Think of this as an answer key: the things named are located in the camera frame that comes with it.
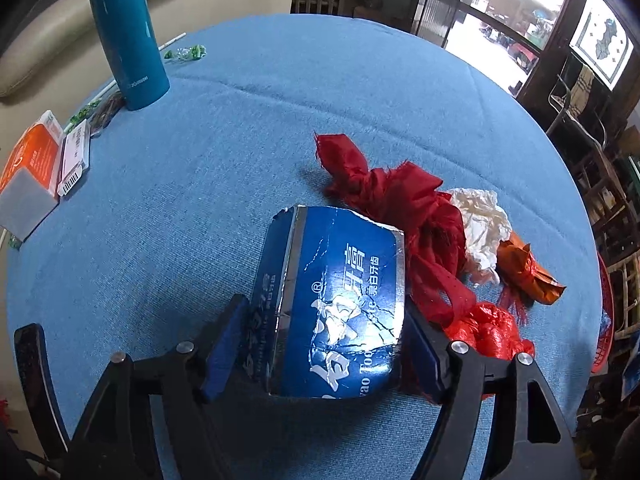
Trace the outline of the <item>blue tablecloth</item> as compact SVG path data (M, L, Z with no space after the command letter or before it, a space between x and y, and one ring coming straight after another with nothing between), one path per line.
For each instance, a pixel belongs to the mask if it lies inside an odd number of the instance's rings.
M344 132L375 167L410 160L446 188L498 195L518 235L566 287L525 335L574 422L600 324L584 205L518 103L428 42L323 15L243 18L189 37L167 96L120 112L88 174L9 256L11 327L43 327L62 419L74 429L110 354L157 356L253 284L268 221L319 205L314 136Z

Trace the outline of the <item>black smartphone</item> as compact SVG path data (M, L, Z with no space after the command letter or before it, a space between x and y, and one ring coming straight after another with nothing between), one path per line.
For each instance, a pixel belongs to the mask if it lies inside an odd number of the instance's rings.
M56 400L40 324L14 332L15 361L32 426L49 460L62 460L70 439Z

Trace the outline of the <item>small white barcode box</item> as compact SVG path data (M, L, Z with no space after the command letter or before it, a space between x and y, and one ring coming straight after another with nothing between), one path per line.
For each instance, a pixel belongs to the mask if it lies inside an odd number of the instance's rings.
M66 196L90 166L91 130L87 119L66 134L63 145L58 195Z

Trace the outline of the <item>orange foil wrapper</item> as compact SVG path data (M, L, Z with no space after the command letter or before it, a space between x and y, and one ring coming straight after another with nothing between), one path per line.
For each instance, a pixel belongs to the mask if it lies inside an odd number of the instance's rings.
M532 248L513 231L498 246L497 269L506 284L540 304L554 304L565 290L536 260Z

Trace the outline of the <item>white paper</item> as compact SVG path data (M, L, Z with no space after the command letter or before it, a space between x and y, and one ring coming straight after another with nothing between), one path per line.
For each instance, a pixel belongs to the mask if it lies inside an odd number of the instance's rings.
M498 248L510 238L512 226L498 204L497 193L479 188L450 188L447 193L462 218L466 258L463 273L475 287L499 285Z

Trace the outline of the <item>red plastic bag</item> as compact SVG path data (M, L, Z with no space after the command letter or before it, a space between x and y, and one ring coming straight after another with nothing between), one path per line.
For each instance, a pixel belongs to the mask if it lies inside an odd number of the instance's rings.
M466 315L445 327L444 333L488 358L511 361L519 353L535 355L534 344L520 336L514 316L488 301L474 304Z

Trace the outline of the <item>orange white medicine box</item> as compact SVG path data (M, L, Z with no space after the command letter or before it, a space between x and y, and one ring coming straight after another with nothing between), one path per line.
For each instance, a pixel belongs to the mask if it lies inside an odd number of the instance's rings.
M58 206L63 130L50 110L24 131L1 176L1 226L24 242Z

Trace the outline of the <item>cream leather sofa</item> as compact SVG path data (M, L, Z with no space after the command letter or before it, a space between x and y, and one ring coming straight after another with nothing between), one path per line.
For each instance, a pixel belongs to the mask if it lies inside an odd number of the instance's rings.
M158 44L251 15L286 13L292 0L58 0L1 51L1 155L46 110L66 122L112 79L103 34Z

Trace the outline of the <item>teal thermos bottle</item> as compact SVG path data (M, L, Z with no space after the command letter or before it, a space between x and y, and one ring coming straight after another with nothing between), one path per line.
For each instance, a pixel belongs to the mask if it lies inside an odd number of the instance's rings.
M170 83L146 0L89 0L108 65L128 110L160 99Z

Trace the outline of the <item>blue toothpaste box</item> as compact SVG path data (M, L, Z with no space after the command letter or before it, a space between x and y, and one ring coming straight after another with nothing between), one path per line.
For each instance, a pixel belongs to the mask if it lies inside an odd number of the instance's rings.
M295 205L271 220L242 367L266 393L352 399L396 385L405 235L358 212Z

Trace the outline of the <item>red plastic trash basket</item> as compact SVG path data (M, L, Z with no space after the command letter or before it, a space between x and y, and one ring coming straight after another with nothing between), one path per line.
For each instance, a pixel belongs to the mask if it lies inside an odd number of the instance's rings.
M614 295L608 269L601 255L598 255L602 292L602 309L596 354L591 367L591 374L597 375L605 369L614 339Z

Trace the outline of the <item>green candy wrapper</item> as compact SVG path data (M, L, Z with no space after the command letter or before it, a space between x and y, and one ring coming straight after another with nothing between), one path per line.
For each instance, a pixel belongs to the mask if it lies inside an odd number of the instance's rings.
M206 54L206 47L196 44L191 47L168 49L164 53L164 60L168 62L194 62L205 58Z

